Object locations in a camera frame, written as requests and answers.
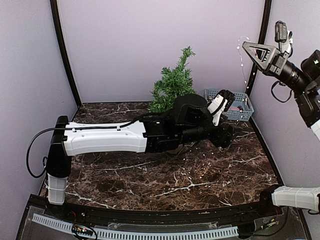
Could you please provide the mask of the small green christmas tree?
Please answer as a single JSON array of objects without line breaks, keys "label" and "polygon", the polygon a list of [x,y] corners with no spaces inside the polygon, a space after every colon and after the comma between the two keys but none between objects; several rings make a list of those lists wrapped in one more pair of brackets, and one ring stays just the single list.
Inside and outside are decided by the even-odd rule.
[{"label": "small green christmas tree", "polygon": [[153,100],[148,109],[152,113],[164,113],[173,107],[176,98],[196,93],[192,70],[187,67],[188,59],[195,55],[190,46],[185,47],[174,68],[162,68],[161,79],[154,82],[151,91]]}]

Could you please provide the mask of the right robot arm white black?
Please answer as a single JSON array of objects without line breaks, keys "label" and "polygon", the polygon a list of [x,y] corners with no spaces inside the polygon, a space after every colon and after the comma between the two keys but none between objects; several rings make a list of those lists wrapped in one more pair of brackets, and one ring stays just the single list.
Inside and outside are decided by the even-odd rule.
[{"label": "right robot arm white black", "polygon": [[[242,48],[264,75],[276,78],[293,91],[303,121],[318,138],[320,136],[319,50],[315,50],[298,68],[288,60],[290,56],[288,52],[281,52],[275,46],[245,41]],[[294,207],[319,214],[320,188],[272,185],[260,193],[255,213],[260,217],[266,217],[275,207]]]}]

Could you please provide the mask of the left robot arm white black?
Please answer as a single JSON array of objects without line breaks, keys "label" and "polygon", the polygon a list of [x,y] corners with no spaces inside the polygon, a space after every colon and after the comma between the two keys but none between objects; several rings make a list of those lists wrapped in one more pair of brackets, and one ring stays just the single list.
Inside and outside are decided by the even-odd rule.
[{"label": "left robot arm white black", "polygon": [[64,201],[73,156],[101,152],[160,153],[202,140],[227,148],[233,140],[234,128],[223,127],[220,120],[234,99],[229,90],[219,91],[210,101],[190,93],[176,98],[172,108],[165,112],[145,113],[123,123],[85,124],[60,116],[51,129],[49,152],[43,160],[51,210],[60,218],[71,213]]}]

